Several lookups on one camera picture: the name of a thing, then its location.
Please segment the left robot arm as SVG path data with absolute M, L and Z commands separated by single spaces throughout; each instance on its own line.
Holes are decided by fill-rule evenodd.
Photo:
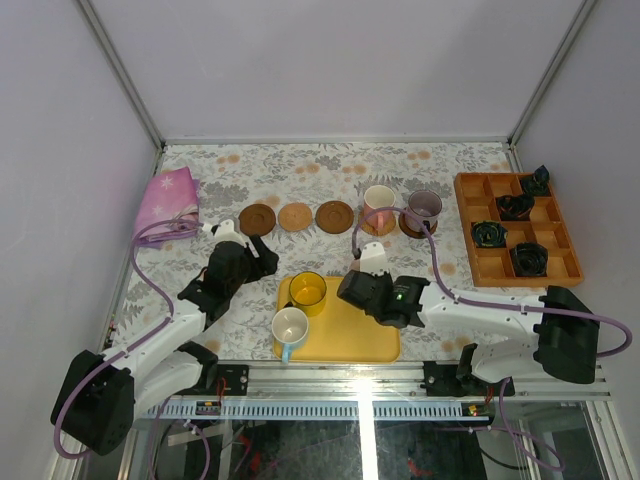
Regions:
M 155 405 L 186 390 L 212 392 L 219 381 L 218 357 L 195 337 L 227 313 L 243 285 L 275 274 L 278 263 L 258 235 L 246 243 L 220 241 L 207 265 L 169 300 L 167 317 L 139 331 L 120 329 L 100 353 L 77 354 L 50 417 L 57 453 L 74 458 L 61 442 L 67 434 L 87 451 L 106 455 Z

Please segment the yellow glass cup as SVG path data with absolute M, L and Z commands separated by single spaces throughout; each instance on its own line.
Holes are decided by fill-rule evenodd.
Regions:
M 315 272 L 302 272 L 292 278 L 289 285 L 289 301 L 308 317 L 319 315 L 326 303 L 327 284 Z

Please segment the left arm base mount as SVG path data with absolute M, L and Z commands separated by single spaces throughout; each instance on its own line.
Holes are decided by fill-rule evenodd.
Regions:
M 202 366 L 196 383 L 181 390 L 179 395 L 245 396 L 248 388 L 249 366 L 244 364 L 220 364 L 218 356 L 208 348 L 193 341 L 182 344 L 178 351 L 194 357 Z

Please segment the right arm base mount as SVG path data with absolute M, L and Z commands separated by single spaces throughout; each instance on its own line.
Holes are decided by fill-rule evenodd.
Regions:
M 511 377 L 520 357 L 517 343 L 503 341 L 492 345 L 471 343 L 463 347 L 456 364 L 423 362 L 421 388 L 428 396 L 466 397 L 498 394 L 501 384 Z

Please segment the white mug pink handle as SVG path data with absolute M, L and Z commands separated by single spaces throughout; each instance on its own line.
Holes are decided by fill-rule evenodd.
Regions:
M 389 207 L 395 206 L 395 193 L 387 186 L 373 185 L 365 191 L 363 202 L 366 222 L 375 230 L 381 231 L 393 218 Z

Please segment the purple glass cup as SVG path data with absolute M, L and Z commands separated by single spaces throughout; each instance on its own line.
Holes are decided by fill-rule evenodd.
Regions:
M 409 196 L 405 208 L 405 225 L 412 233 L 418 236 L 424 234 L 422 231 L 423 226 L 433 234 L 437 228 L 442 208 L 442 200 L 435 192 L 430 190 L 415 191 Z

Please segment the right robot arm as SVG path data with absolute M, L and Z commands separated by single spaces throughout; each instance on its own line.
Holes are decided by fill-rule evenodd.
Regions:
M 567 289 L 551 287 L 541 297 L 509 297 L 505 304 L 496 295 L 464 291 L 447 295 L 424 278 L 350 271 L 337 296 L 373 317 L 382 326 L 403 329 L 467 328 L 504 338 L 503 341 L 463 347 L 455 378 L 467 394 L 478 394 L 490 384 L 524 374 L 544 372 L 573 384 L 595 380 L 599 326 L 591 319 L 575 317 L 568 309 L 553 309 L 548 300 L 582 303 Z

